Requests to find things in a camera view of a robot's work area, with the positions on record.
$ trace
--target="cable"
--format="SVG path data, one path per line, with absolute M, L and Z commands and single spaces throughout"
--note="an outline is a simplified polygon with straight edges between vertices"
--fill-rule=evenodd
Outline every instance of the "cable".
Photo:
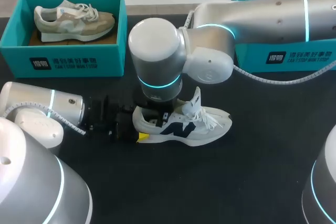
M 187 16 L 187 19 L 185 20 L 185 23 L 184 23 L 183 27 L 189 28 L 189 24 L 190 24 L 190 21 L 191 21 L 193 15 L 194 15 L 194 11 L 193 10 L 189 11 L 189 14 Z
M 263 83 L 268 83 L 268 84 L 275 84 L 275 85 L 292 85 L 292 84 L 299 84 L 299 83 L 303 83 L 305 81 L 309 81 L 312 80 L 314 78 L 316 78 L 317 76 L 320 76 L 321 74 L 327 72 L 328 70 L 332 69 L 334 66 L 336 66 L 336 60 L 333 61 L 332 63 L 330 63 L 329 65 L 325 66 L 324 68 L 320 69 L 319 71 L 312 73 L 309 76 L 306 77 L 302 77 L 300 79 L 296 79 L 296 80 L 291 80 L 291 81 L 273 81 L 273 80 L 267 80 L 261 77 L 257 77 L 254 76 L 253 74 L 250 74 L 248 72 L 246 72 L 245 70 L 237 67 L 236 65 L 233 66 L 233 69 L 238 71 L 239 73 L 242 73 L 243 75 L 250 77 L 256 81 L 260 81 Z
M 31 106 L 31 107 L 35 107 L 35 108 L 39 108 L 41 110 L 44 110 L 45 112 L 50 113 L 52 116 L 54 116 L 56 119 L 58 119 L 59 121 L 61 121 L 62 123 L 64 123 L 65 125 L 69 126 L 70 128 L 72 128 L 74 131 L 78 132 L 81 135 L 85 135 L 86 132 L 81 130 L 80 128 L 76 127 L 73 123 L 70 123 L 68 120 L 66 120 L 63 116 L 61 116 L 60 114 L 58 114 L 56 111 L 40 104 L 40 103 L 36 103 L 36 102 L 20 102 L 20 103 L 16 103 L 13 106 L 10 106 L 5 113 L 3 114 L 3 118 L 6 118 L 13 110 L 23 107 L 23 106 Z

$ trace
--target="logo on box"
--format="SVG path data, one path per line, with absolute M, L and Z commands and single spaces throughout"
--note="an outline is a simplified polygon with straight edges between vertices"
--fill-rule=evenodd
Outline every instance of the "logo on box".
M 30 58 L 30 61 L 35 70 L 51 70 L 51 66 L 47 58 Z
M 270 52 L 266 64 L 281 64 L 285 59 L 286 52 Z

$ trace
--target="sneaker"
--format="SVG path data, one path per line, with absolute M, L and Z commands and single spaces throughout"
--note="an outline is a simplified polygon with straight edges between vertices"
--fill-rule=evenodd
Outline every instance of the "sneaker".
M 86 4 L 64 0 L 53 9 L 36 6 L 34 21 L 42 42 L 76 39 L 92 41 L 101 38 L 116 22 L 110 13 L 99 12 Z
M 177 101 L 174 112 L 162 127 L 156 126 L 157 112 L 137 107 L 133 125 L 138 132 L 148 134 L 139 143 L 162 143 L 177 140 L 189 146 L 199 146 L 221 138 L 231 128 L 230 115 L 223 110 L 201 106 L 201 90 L 196 88 L 191 101 Z

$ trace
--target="beige sneaker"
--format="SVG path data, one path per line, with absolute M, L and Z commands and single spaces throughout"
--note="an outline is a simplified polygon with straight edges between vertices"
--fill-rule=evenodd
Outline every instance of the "beige sneaker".
M 76 39 L 92 41 L 107 34 L 116 22 L 110 13 L 64 0 L 53 9 L 36 6 L 34 21 L 42 42 Z

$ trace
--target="shoe tongue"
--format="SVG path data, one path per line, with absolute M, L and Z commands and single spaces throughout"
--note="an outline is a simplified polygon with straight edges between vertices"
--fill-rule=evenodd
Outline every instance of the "shoe tongue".
M 201 109 L 201 90 L 196 88 L 194 97 L 182 106 L 182 113 L 184 115 L 194 115 Z
M 63 15 L 63 13 L 68 13 L 68 14 L 78 16 L 78 10 L 76 9 L 71 9 L 68 7 L 57 7 L 57 10 L 56 10 L 57 18 L 60 18 Z
M 74 8 L 75 4 L 67 1 L 67 0 L 63 0 L 63 2 L 58 6 L 58 7 L 68 7 L 68 8 Z

